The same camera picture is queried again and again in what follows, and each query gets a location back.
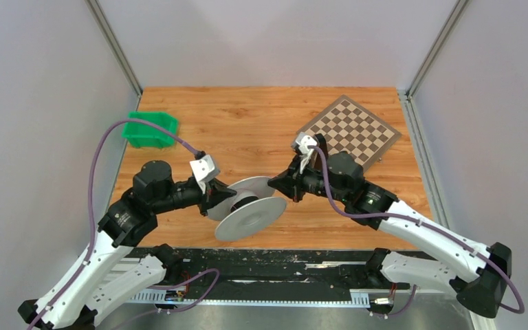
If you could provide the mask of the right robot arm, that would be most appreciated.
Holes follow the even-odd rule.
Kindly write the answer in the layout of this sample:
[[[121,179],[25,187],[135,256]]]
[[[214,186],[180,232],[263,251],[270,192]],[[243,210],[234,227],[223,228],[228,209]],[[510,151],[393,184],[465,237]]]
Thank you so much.
[[[287,170],[268,185],[295,202],[309,193],[339,201],[340,215],[405,241],[427,259],[402,256],[383,248],[374,251],[365,277],[374,287],[408,283],[452,294],[469,311],[495,318],[512,284],[512,251],[496,242],[486,245],[461,236],[412,209],[392,192],[365,180],[364,170],[347,152],[319,154],[320,168],[302,166],[296,155]]]

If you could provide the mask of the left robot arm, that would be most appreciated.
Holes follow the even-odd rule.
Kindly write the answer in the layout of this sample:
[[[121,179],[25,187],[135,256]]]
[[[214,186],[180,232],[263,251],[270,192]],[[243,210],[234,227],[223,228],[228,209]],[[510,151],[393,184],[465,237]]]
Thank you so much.
[[[174,285],[183,267],[173,248],[156,247],[135,269],[104,285],[114,266],[157,227],[157,215],[197,206],[201,215],[236,195],[216,176],[209,155],[190,162],[193,175],[175,182],[171,166],[150,161],[133,177],[133,185],[98,222],[90,243],[64,277],[39,299],[21,303],[18,313],[37,329],[95,329],[117,307],[159,281]]]

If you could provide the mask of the grey cable spool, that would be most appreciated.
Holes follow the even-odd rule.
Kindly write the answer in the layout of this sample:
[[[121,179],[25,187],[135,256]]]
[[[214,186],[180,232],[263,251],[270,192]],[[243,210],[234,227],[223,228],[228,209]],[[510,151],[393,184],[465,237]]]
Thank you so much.
[[[208,218],[217,221],[214,235],[219,241],[238,241],[273,224],[285,211],[287,202],[275,197],[269,177],[256,176],[229,186],[236,195],[208,210]]]

